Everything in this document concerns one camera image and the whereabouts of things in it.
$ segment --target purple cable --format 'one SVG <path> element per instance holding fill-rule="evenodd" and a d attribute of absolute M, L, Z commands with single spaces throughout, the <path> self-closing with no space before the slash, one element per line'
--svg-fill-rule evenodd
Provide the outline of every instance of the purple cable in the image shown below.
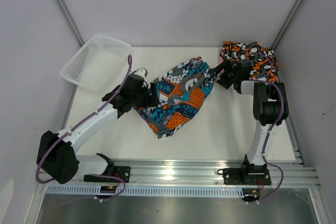
<path fill-rule="evenodd" d="M 125 75 L 125 78 L 123 79 L 122 83 L 120 84 L 120 86 L 118 87 L 118 89 L 115 91 L 115 93 L 111 96 L 111 98 L 109 100 L 106 101 L 106 103 L 104 103 L 99 109 L 98 109 L 98 112 L 100 112 L 103 108 L 105 108 L 107 106 L 107 104 L 109 104 L 110 101 L 112 101 L 112 99 L 114 97 L 116 97 L 116 95 L 120 92 L 121 88 L 124 86 L 125 82 L 126 82 L 126 79 L 128 77 L 128 75 L 130 74 L 131 72 L 131 68 L 132 68 L 132 56 L 131 55 L 128 55 L 128 58 L 127 58 L 127 61 L 128 61 L 128 70 L 127 70 L 127 73 Z M 93 117 L 96 113 L 95 112 L 92 112 L 91 114 L 89 114 L 87 117 L 85 117 L 84 119 L 82 119 L 79 123 L 77 123 L 74 127 L 71 128 L 72 131 L 74 131 L 75 129 L 77 129 L 79 126 L 81 126 L 84 122 L 86 122 L 88 119 L 90 119 L 91 117 Z M 48 179 L 48 180 L 41 180 L 40 177 L 39 177 L 39 173 L 40 173 L 40 170 L 41 170 L 41 167 L 42 167 L 42 164 L 44 163 L 44 161 L 46 160 L 47 156 L 51 153 L 51 151 L 56 147 L 56 145 L 61 142 L 63 139 L 65 139 L 70 133 L 67 132 L 65 133 L 63 136 L 61 136 L 54 144 L 52 144 L 52 146 L 46 151 L 46 153 L 44 154 L 44 156 L 41 158 L 40 162 L 38 163 L 37 165 L 37 168 L 36 168 L 36 172 L 35 172 L 35 178 L 36 178 L 36 181 L 40 184 L 46 184 L 50 181 L 53 181 L 54 179 L 51 178 L 51 179 Z"/>
<path fill-rule="evenodd" d="M 120 181 L 123 184 L 123 188 L 122 188 L 122 190 L 120 192 L 112 195 L 111 197 L 108 197 L 108 198 L 105 198 L 105 199 L 99 199 L 99 200 L 101 200 L 101 202 L 108 201 L 108 200 L 111 200 L 112 198 L 115 198 L 115 197 L 119 196 L 126 189 L 126 183 L 121 178 L 113 177 L 113 176 L 105 176 L 105 175 L 96 175 L 96 174 L 90 174 L 90 175 L 94 176 L 94 177 L 98 177 L 98 178 L 113 178 L 115 180 Z M 73 203 L 73 202 L 76 202 L 76 201 L 79 201 L 79 200 L 82 200 L 82 199 L 97 199 L 97 198 L 96 198 L 96 196 L 94 198 L 92 198 L 91 196 L 83 196 L 83 197 L 80 197 L 80 198 L 72 199 L 72 200 L 69 200 L 67 202 L 64 202 L 64 203 L 61 203 L 61 204 L 58 204 L 58 205 L 55 205 L 55 206 L 49 206 L 49 207 L 51 207 L 51 208 L 62 207 L 62 206 L 65 206 L 65 205 L 67 205 L 69 203 Z"/>
<path fill-rule="evenodd" d="M 271 64 L 271 72 L 270 72 L 270 73 L 272 73 L 272 71 L 274 70 L 274 65 L 273 65 L 272 61 L 271 61 L 268 57 L 266 57 L 266 58 L 268 59 L 269 63 Z M 276 85 L 275 85 L 273 82 L 271 82 L 271 81 L 260 81 L 260 80 L 258 80 L 258 79 L 261 79 L 261 78 L 264 78 L 264 77 L 269 76 L 270 73 L 269 73 L 269 74 L 266 74 L 266 75 L 264 75 L 264 76 L 258 77 L 256 80 L 254 80 L 255 82 L 265 82 L 265 83 L 269 83 L 269 84 L 271 84 L 271 85 L 277 90 L 278 95 L 279 95 L 279 99 L 280 99 L 280 104 L 281 104 L 280 113 L 279 113 L 277 119 L 274 121 L 274 123 L 270 126 L 270 128 L 269 128 L 268 131 L 267 131 L 267 134 L 266 134 L 266 137 L 265 137 L 265 141 L 264 141 L 264 144 L 263 144 L 263 149 L 262 149 L 262 151 L 261 151 L 261 154 L 262 154 L 262 156 L 263 156 L 262 158 L 263 158 L 264 162 L 265 162 L 267 165 L 272 166 L 272 167 L 275 167 L 275 168 L 277 168 L 277 169 L 280 171 L 280 173 L 281 173 L 281 179 L 280 179 L 280 181 L 279 181 L 279 183 L 278 183 L 278 186 L 277 186 L 277 187 L 276 187 L 276 188 L 275 188 L 269 195 L 265 196 L 264 198 L 259 199 L 258 201 L 267 199 L 268 197 L 270 197 L 271 195 L 273 195 L 274 193 L 276 193 L 276 192 L 279 190 L 280 186 L 282 185 L 283 177 L 284 177 L 283 170 L 281 169 L 281 167 L 278 166 L 278 165 L 275 165 L 275 164 L 272 164 L 272 163 L 268 162 L 268 161 L 266 160 L 266 158 L 265 158 L 265 149 L 266 149 L 266 146 L 267 146 L 269 137 L 270 137 L 270 131 L 271 131 L 271 130 L 273 129 L 273 127 L 274 127 L 274 126 L 281 120 L 281 117 L 282 117 L 283 112 L 284 112 L 284 110 L 285 110 L 284 97 L 282 96 L 281 90 L 278 88 L 278 86 L 276 86 Z"/>

